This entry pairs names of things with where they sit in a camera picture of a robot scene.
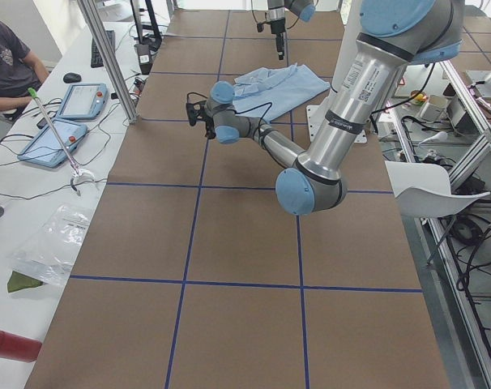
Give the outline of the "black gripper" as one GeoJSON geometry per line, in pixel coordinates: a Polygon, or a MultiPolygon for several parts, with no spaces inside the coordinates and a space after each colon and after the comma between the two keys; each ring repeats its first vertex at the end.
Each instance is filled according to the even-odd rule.
{"type": "Polygon", "coordinates": [[[269,21],[271,33],[275,35],[276,52],[279,60],[285,57],[285,18],[273,19],[269,21]]]}
{"type": "Polygon", "coordinates": [[[213,118],[210,117],[205,109],[205,100],[193,103],[192,107],[192,126],[195,126],[198,122],[204,122],[206,134],[208,139],[214,139],[216,137],[213,118]]]}

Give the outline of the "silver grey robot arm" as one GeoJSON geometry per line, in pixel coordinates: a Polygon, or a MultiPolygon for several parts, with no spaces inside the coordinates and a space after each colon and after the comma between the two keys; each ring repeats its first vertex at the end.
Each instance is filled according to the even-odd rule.
{"type": "Polygon", "coordinates": [[[293,13],[297,19],[308,22],[313,17],[316,6],[310,0],[268,0],[265,20],[257,23],[257,30],[261,32],[267,25],[271,34],[275,36],[276,52],[279,60],[284,59],[286,35],[285,11],[293,13]]]}
{"type": "Polygon", "coordinates": [[[199,109],[187,110],[190,124],[204,121],[220,143],[250,138],[266,150],[284,168],[275,192],[286,212],[300,216],[336,207],[347,194],[339,167],[370,115],[382,106],[395,72],[455,57],[463,15],[462,1],[363,1],[357,55],[308,149],[262,118],[238,115],[228,82],[216,83],[199,109]]]}

